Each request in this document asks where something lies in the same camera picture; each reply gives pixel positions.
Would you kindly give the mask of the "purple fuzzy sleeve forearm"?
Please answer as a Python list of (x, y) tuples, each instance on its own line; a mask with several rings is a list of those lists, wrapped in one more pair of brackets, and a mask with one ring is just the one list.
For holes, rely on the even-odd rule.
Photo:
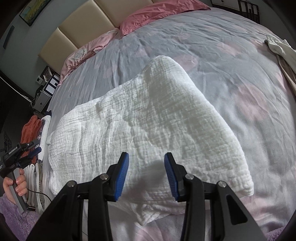
[(1, 196), (1, 214), (18, 240), (26, 240), (40, 218), (40, 215), (35, 211), (19, 213), (18, 207), (9, 201), (6, 194)]

